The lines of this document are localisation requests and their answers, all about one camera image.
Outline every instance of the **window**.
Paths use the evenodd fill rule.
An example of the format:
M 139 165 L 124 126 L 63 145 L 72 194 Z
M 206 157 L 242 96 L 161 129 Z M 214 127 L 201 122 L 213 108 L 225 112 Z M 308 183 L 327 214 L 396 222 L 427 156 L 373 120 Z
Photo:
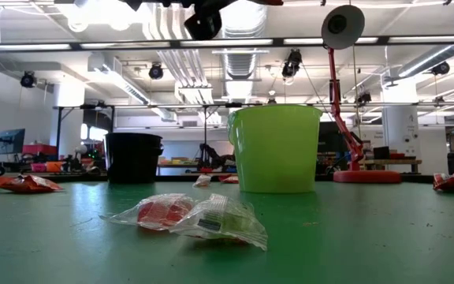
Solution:
M 103 141 L 104 136 L 108 134 L 108 130 L 99 129 L 97 127 L 92 126 L 89 138 L 91 140 Z
M 88 127 L 85 123 L 82 124 L 82 127 L 80 128 L 80 139 L 85 140 L 88 137 Z

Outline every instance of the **green table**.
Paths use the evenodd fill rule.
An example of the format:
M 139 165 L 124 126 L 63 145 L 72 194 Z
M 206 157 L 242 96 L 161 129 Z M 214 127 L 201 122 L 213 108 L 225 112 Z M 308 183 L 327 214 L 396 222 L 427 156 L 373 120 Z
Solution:
M 296 195 L 190 182 L 63 186 L 32 196 L 0 189 L 0 283 L 454 283 L 454 195 L 431 185 L 319 182 Z M 166 192 L 251 202 L 268 252 L 98 217 Z

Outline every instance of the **lamp base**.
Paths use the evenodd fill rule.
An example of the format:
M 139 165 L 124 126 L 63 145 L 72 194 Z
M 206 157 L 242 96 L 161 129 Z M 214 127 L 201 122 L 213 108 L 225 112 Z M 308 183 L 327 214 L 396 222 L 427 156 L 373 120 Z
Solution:
M 401 183 L 400 173 L 392 170 L 342 170 L 334 173 L 335 182 L 344 183 Z

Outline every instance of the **black bucket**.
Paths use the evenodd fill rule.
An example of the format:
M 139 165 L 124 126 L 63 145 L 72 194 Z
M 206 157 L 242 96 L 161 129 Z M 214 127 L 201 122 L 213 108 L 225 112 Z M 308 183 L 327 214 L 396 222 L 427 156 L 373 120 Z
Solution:
M 104 147 L 108 179 L 113 183 L 152 183 L 162 137 L 144 133 L 108 133 Z

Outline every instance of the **plastic bag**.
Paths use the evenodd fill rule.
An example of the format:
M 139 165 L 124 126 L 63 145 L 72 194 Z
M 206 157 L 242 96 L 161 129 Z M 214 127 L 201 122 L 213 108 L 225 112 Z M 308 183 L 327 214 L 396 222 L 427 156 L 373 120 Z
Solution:
M 233 175 L 220 176 L 220 177 L 218 177 L 218 179 L 222 183 L 234 183 L 234 184 L 240 183 L 240 179 L 237 176 L 233 176 Z
M 0 189 L 8 189 L 18 193 L 42 193 L 61 190 L 55 182 L 33 175 L 18 177 L 0 177 Z
M 194 200 L 182 193 L 160 194 L 143 199 L 135 207 L 120 214 L 99 217 L 108 222 L 166 230 L 180 221 L 193 207 Z
M 197 181 L 195 181 L 195 184 L 193 185 L 194 187 L 207 187 L 211 183 L 211 176 L 201 174 L 198 178 Z
M 237 239 L 267 250 L 266 228 L 255 217 L 251 204 L 219 194 L 198 203 L 169 231 L 205 239 Z
M 434 190 L 454 192 L 454 174 L 434 174 Z

